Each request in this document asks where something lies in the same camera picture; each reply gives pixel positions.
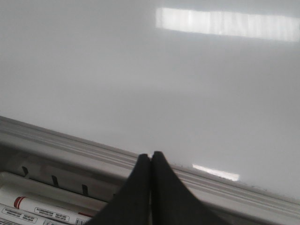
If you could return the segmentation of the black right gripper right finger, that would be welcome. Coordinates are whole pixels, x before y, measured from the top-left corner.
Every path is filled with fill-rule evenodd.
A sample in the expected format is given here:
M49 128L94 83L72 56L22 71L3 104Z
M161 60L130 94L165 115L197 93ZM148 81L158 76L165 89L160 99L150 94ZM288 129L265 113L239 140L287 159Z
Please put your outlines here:
M188 190L160 151L151 159L151 210L154 225L229 224Z

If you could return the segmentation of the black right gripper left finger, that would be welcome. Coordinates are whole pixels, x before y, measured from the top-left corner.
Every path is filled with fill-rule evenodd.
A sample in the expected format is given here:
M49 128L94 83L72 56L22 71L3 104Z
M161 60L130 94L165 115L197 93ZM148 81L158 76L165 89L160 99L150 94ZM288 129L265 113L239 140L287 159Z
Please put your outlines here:
M147 225L150 201L150 159L141 154L115 197L88 225Z

